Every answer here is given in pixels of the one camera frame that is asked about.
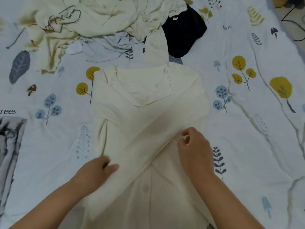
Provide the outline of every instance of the left hand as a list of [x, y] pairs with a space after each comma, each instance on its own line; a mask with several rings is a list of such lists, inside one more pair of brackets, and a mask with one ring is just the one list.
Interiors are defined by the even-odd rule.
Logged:
[[105, 156], [95, 158], [84, 164], [71, 178], [70, 183], [82, 198], [100, 188], [108, 177], [117, 171], [119, 165], [108, 165], [109, 162], [110, 159]]

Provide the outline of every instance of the bed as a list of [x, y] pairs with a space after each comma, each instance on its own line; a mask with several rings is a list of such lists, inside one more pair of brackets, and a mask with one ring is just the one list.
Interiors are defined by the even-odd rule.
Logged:
[[[169, 61], [202, 77], [211, 111], [200, 131], [212, 146], [215, 172], [264, 227], [304, 228], [301, 54], [269, 0], [186, 1], [208, 30], [188, 54]], [[23, 4], [4, 0], [0, 6], [0, 117], [26, 119], [0, 229], [9, 228], [96, 156], [94, 71], [113, 64], [145, 67], [145, 43], [140, 42], [112, 61], [89, 62], [82, 53], [66, 54], [55, 73], [34, 71], [35, 53], [23, 47], [26, 34], [10, 46], [22, 31], [18, 17]], [[19, 77], [10, 75], [16, 63], [28, 68]], [[69, 219], [75, 223], [73, 216]]]

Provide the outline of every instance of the forearm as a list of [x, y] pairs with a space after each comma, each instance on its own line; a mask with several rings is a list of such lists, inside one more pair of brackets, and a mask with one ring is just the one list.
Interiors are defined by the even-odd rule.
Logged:
[[70, 182], [62, 185], [10, 229], [57, 229], [67, 213], [82, 199]]
[[230, 189], [216, 176], [195, 188], [210, 210], [218, 229], [263, 229]]

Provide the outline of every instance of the gray blanket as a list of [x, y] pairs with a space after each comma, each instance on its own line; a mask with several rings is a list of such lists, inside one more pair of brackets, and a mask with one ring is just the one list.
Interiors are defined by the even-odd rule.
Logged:
[[13, 182], [26, 122], [26, 119], [20, 117], [0, 118], [0, 221]]

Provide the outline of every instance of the white button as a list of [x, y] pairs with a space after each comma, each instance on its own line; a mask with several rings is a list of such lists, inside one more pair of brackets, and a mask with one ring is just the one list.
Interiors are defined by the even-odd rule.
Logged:
[[143, 191], [145, 193], [147, 193], [149, 191], [149, 185], [148, 184], [143, 185]]

